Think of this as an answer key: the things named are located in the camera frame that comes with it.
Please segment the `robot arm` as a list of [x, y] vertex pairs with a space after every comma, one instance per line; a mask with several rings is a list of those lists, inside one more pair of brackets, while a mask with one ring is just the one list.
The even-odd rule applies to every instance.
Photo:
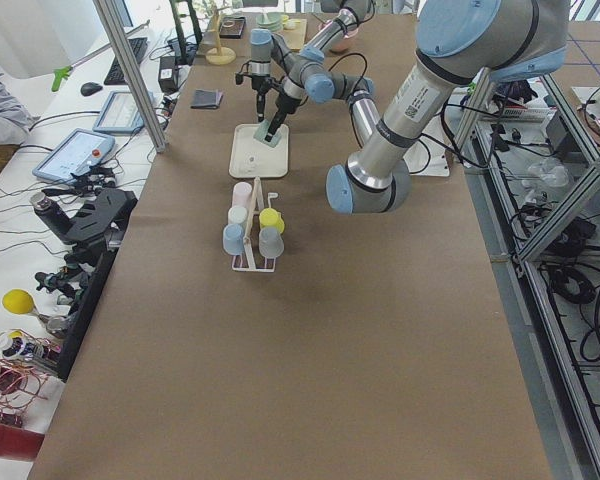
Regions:
[[251, 61], [257, 73], [267, 74], [270, 62], [285, 72], [275, 87], [276, 114], [258, 119], [254, 137], [261, 143], [278, 143], [278, 129], [306, 97], [316, 103], [344, 99], [369, 121], [360, 134], [362, 149], [327, 174], [327, 198], [339, 213], [384, 213], [403, 204], [411, 186], [406, 152], [453, 90], [482, 68], [496, 83], [511, 82], [551, 73], [566, 57], [566, 1], [428, 1], [416, 28], [416, 63], [379, 113], [366, 79], [323, 67], [325, 51], [369, 19], [373, 4], [340, 1], [333, 10], [336, 17], [299, 53], [277, 34], [253, 30]]
[[247, 71], [235, 80], [251, 79], [257, 122], [268, 127], [268, 138], [306, 98], [325, 103], [346, 100], [358, 90], [371, 91], [372, 84], [363, 73], [337, 73], [326, 68], [324, 60], [328, 50], [368, 21], [375, 10], [373, 1], [339, 1], [337, 15], [299, 51], [292, 50], [278, 33], [261, 28], [251, 31]]

